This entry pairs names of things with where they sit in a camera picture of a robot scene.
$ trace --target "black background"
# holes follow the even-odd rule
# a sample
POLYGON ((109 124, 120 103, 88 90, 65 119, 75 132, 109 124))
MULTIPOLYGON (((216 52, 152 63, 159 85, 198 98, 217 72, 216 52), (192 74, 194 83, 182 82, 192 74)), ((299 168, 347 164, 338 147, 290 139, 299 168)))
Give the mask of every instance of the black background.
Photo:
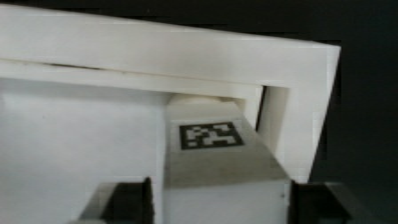
POLYGON ((340 181, 398 223, 398 1, 36 0, 20 5, 343 47, 311 181, 340 181))

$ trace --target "white surface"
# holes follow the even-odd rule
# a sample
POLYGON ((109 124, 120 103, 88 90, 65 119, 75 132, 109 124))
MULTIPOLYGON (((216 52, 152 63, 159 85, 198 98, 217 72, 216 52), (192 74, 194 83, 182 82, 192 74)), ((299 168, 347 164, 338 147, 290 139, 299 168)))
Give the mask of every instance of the white surface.
POLYGON ((8 5, 0 27, 0 58, 287 87, 287 98, 269 91, 278 109, 262 134, 278 136, 265 143, 292 177, 308 181, 340 47, 8 5))
POLYGON ((168 119, 164 223, 287 224, 290 178, 237 106, 169 105, 168 119), (244 145, 182 150, 180 125, 219 122, 233 122, 244 145))
POLYGON ((114 70, 50 66, 49 64, 13 60, 0 60, 0 77, 233 98, 251 125, 256 127, 264 94, 262 85, 248 85, 114 70))
POLYGON ((0 80, 0 223, 77 221, 104 184, 153 177, 162 223, 171 95, 0 80))
POLYGON ((169 104, 217 104, 223 102, 221 97, 176 94, 171 98, 169 104))

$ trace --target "white panel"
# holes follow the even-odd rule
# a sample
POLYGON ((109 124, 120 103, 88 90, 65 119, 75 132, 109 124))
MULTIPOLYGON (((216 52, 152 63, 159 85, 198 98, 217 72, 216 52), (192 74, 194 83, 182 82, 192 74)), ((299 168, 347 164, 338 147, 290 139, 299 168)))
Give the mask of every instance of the white panel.
POLYGON ((75 221, 102 184, 153 177, 162 221, 166 93, 0 82, 0 222, 75 221))
POLYGON ((0 58, 253 84, 326 76, 331 46, 306 41, 15 6, 0 27, 0 58))

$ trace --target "white plastic part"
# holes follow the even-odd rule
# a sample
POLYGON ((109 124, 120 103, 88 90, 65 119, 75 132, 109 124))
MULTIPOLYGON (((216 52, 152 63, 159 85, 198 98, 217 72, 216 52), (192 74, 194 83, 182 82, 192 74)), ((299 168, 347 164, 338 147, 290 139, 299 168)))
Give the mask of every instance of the white plastic part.
POLYGON ((168 93, 200 94, 232 98, 240 106, 253 127, 258 122, 262 85, 226 83, 137 72, 65 67, 0 59, 0 77, 77 85, 109 86, 168 93))
POLYGON ((269 86, 260 133, 308 181, 338 46, 9 5, 0 27, 4 59, 269 86))
POLYGON ((146 177, 162 223, 173 94, 4 79, 0 96, 0 223, 66 224, 88 206, 95 219, 109 186, 146 177))

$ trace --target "qr code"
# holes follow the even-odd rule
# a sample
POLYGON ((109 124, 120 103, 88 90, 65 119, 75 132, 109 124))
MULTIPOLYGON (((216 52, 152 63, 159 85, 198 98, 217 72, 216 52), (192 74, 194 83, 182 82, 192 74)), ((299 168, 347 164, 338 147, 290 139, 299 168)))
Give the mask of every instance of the qr code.
POLYGON ((180 126, 182 149, 244 145, 233 122, 180 126))

